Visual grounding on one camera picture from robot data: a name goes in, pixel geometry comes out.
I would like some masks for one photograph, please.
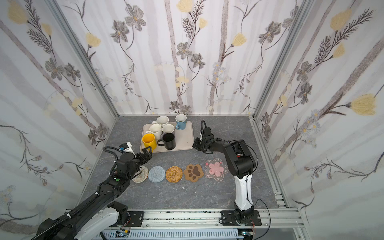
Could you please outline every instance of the vent grille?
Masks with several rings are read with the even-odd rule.
[[[108,240],[140,239],[140,240],[188,240],[188,239],[239,239],[237,229],[145,229],[131,230],[128,236],[121,231],[103,231]],[[100,234],[93,240],[102,240]]]

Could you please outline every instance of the metal mounting plate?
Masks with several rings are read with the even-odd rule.
[[[129,227],[141,227],[143,222],[144,211],[129,211],[131,220],[129,221]]]
[[[221,220],[222,220],[221,223],[223,226],[225,226],[225,227],[226,226],[239,226],[236,222],[234,212],[235,211],[227,211],[227,210],[221,211]],[[255,210],[254,215],[251,217],[251,219],[252,219],[253,223],[255,224],[255,226],[261,226],[262,225],[259,211]],[[252,222],[249,221],[245,226],[252,226]]]

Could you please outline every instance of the light blue coaster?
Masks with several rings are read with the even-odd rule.
[[[151,182],[161,182],[166,176],[166,171],[160,166],[155,166],[149,170],[148,178]]]

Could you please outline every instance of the black mug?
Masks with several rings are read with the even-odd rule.
[[[176,147],[175,135],[173,135],[173,133],[166,133],[163,135],[162,139],[157,141],[157,144],[161,147],[165,146],[167,150],[172,150]]]

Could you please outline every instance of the mug handle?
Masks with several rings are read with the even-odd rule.
[[[163,139],[159,139],[159,140],[157,141],[157,145],[160,146],[160,147],[164,146],[164,141],[163,141]]]

